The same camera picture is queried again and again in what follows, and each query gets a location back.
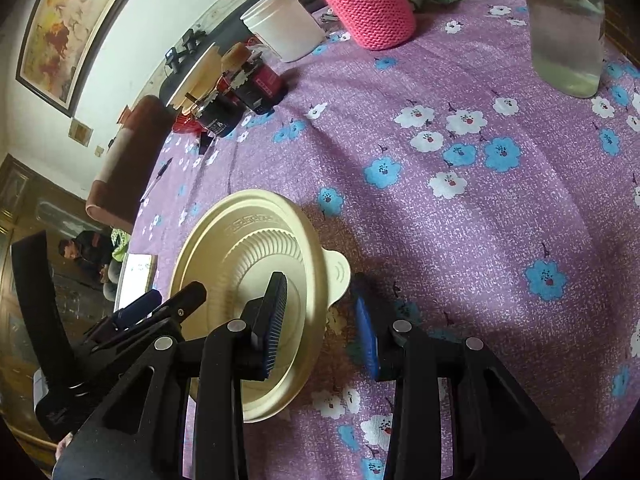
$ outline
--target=pen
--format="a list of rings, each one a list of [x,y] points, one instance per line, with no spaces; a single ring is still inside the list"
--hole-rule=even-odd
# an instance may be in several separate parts
[[[140,199],[140,203],[142,204],[146,198],[149,196],[149,194],[153,191],[153,188],[156,186],[156,184],[158,183],[158,181],[162,178],[162,176],[164,175],[164,172],[166,171],[166,169],[169,167],[169,164],[171,164],[171,161],[174,160],[174,158],[170,158],[162,168],[160,168],[160,171],[158,171],[158,174],[156,175],[156,179],[151,183],[151,186],[149,186],[148,188],[146,188],[146,191],[144,193],[144,195],[142,196],[142,198]]]

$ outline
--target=framed painting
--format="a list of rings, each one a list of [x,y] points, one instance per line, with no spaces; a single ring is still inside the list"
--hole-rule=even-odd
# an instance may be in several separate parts
[[[87,72],[126,0],[36,0],[16,79],[71,117]]]

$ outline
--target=floral tablecloth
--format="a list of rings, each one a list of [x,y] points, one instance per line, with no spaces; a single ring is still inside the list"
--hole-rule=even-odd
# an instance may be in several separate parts
[[[527,24],[525,0],[467,0],[383,53],[338,30],[274,64],[291,90],[273,115],[204,156],[169,136],[131,250],[158,254],[166,295],[208,208],[247,188],[287,196],[400,316],[482,338],[586,473],[640,395],[640,73],[608,48],[597,96],[565,96],[530,66]],[[394,386],[358,350],[342,301],[306,387],[245,427],[251,478],[382,478]]]

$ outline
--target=notebook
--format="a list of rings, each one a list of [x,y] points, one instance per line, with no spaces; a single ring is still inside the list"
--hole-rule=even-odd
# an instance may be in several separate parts
[[[158,257],[154,254],[127,254],[122,263],[114,311],[129,306],[151,290]]]

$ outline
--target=pink knitted cup sleeve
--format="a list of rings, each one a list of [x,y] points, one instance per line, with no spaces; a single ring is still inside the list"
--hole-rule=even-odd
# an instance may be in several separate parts
[[[415,32],[407,0],[326,0],[351,37],[369,50],[390,48]]]

